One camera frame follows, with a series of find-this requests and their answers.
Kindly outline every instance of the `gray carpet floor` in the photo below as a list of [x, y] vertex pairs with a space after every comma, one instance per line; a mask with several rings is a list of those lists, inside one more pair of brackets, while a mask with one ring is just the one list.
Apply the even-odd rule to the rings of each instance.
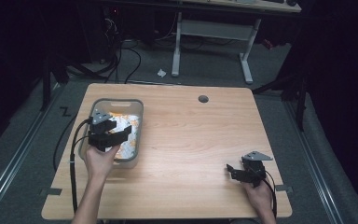
[[[159, 42], [148, 47], [136, 42], [126, 42], [125, 47], [141, 55], [141, 64], [129, 79], [129, 83], [154, 83], [191, 86], [245, 87], [254, 89], [274, 80], [290, 46], [266, 49], [254, 45], [249, 64], [254, 76], [254, 84], [244, 82], [238, 54], [242, 42], [216, 45], [219, 40], [211, 40], [198, 48], [198, 43], [185, 43], [179, 77], [171, 77], [172, 50], [170, 41]], [[127, 49], [122, 50], [120, 65], [117, 69], [119, 83], [122, 83], [138, 64], [138, 56]], [[90, 69], [103, 65], [86, 64]], [[159, 77], [162, 69], [166, 77]], [[113, 74], [109, 82], [115, 82]], [[54, 178], [53, 160], [60, 157], [68, 140], [72, 125], [65, 126], [76, 115], [87, 86], [92, 82], [101, 82], [86, 77], [71, 76], [67, 85], [58, 86], [54, 91], [54, 101], [44, 114], [40, 129], [28, 146], [29, 151], [21, 162], [21, 167], [10, 180], [6, 193], [0, 198], [0, 223], [68, 223], [68, 220], [51, 221], [41, 217], [46, 200], [45, 190]], [[358, 198], [351, 182], [343, 172], [339, 161], [325, 139], [323, 129], [307, 97], [307, 110], [304, 116], [305, 132], [300, 133], [293, 123], [292, 105], [296, 102], [282, 102], [278, 91], [267, 91], [256, 95], [255, 100], [266, 128], [268, 140], [274, 151], [284, 184], [290, 189], [289, 200], [293, 214], [288, 218], [279, 218], [278, 223], [358, 223]], [[42, 86], [38, 85], [29, 99], [11, 118], [10, 125], [0, 138], [0, 176], [14, 157], [28, 130], [34, 121], [40, 118], [42, 105]], [[321, 199], [317, 181], [308, 164], [307, 145], [318, 168], [322, 171], [331, 197], [337, 206], [341, 220], [331, 219], [328, 209]], [[224, 220], [132, 220], [127, 223], [224, 223]], [[239, 220], [240, 223], [255, 223], [256, 220]]]

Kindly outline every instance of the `desk top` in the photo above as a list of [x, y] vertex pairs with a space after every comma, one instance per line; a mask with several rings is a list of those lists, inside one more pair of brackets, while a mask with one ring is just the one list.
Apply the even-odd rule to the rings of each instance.
[[236, 2], [235, 0], [182, 0], [188, 3], [200, 3], [206, 5], [219, 5], [225, 7], [244, 7], [250, 9], [270, 10], [279, 12], [300, 12], [301, 7], [296, 4], [294, 7], [290, 7], [286, 3], [274, 3], [269, 1], [255, 0], [252, 4], [244, 4]]
[[[199, 102], [206, 95], [208, 103]], [[241, 168], [241, 156], [259, 151], [273, 157], [252, 92], [245, 88], [91, 84], [83, 99], [58, 171], [42, 211], [46, 219], [73, 217], [69, 154], [76, 127], [100, 98], [139, 99], [144, 103], [138, 164], [115, 169], [107, 178], [99, 218], [256, 217], [245, 191], [231, 180], [226, 164]], [[277, 185], [275, 161], [265, 161]], [[87, 183], [76, 155], [77, 196]], [[278, 217], [292, 208], [277, 192]]]

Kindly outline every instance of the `human hand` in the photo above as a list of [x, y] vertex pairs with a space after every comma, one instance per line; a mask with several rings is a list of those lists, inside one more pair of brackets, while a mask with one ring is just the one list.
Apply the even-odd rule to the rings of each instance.
[[85, 160], [89, 180], [104, 182], [113, 169], [113, 160], [120, 145], [112, 147], [107, 152], [102, 152], [96, 147], [89, 147], [86, 150]]
[[251, 183], [242, 182], [249, 198], [251, 206], [255, 209], [263, 224], [276, 223], [275, 216], [271, 209], [272, 194], [269, 186], [260, 181], [260, 185], [253, 187]]

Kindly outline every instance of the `white desk leg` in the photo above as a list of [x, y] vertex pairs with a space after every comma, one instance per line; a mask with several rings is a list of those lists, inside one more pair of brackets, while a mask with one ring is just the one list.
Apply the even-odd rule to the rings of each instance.
[[242, 71], [243, 71], [243, 75], [245, 76], [245, 82], [247, 84], [252, 84], [253, 83], [251, 70], [249, 69], [249, 64], [248, 64], [248, 57], [249, 57], [249, 53], [251, 52], [252, 45], [255, 42], [255, 36], [257, 35], [257, 31], [258, 31], [258, 27], [260, 26], [260, 22], [261, 22], [260, 19], [255, 21], [255, 26], [252, 29], [251, 36], [249, 38], [248, 46], [246, 48], [246, 51], [244, 53], [240, 54]]
[[181, 32], [182, 32], [182, 12], [178, 12], [178, 22], [176, 27], [176, 46], [175, 46], [175, 52], [173, 53], [173, 62], [172, 62], [173, 77], [179, 77]]

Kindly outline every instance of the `wooden table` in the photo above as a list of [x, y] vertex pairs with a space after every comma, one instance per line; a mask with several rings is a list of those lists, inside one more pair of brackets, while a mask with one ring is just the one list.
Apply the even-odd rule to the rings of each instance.
[[[199, 96], [206, 95], [208, 103]], [[252, 92], [245, 88], [91, 84], [63, 152], [42, 211], [46, 219], [73, 217], [69, 154], [76, 127], [100, 98], [139, 99], [145, 111], [138, 164], [108, 177], [99, 218], [256, 217], [240, 182], [226, 164], [241, 168], [241, 156], [259, 151], [273, 157]], [[264, 162], [277, 185], [275, 161]], [[87, 183], [84, 162], [76, 155], [77, 195]], [[285, 191], [277, 192], [278, 217], [292, 208]]]

